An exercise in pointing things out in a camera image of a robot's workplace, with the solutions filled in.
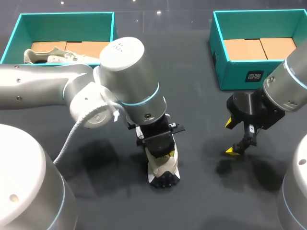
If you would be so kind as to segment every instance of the white sneaker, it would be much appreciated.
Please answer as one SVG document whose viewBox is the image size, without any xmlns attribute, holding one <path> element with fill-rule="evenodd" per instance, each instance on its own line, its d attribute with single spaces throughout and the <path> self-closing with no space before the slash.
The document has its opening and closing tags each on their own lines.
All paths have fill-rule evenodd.
<svg viewBox="0 0 307 230">
<path fill-rule="evenodd" d="M 141 128 L 136 127 L 137 137 L 144 139 Z M 148 158 L 148 182 L 156 188 L 165 188 L 176 185 L 180 180 L 178 171 L 178 150 L 175 143 L 175 150 L 168 155 L 156 158 L 144 147 Z"/>
<path fill-rule="evenodd" d="M 85 55 L 79 55 L 68 50 L 53 48 L 49 52 L 35 52 L 27 49 L 24 52 L 24 63 L 99 63 L 99 59 Z"/>
</svg>

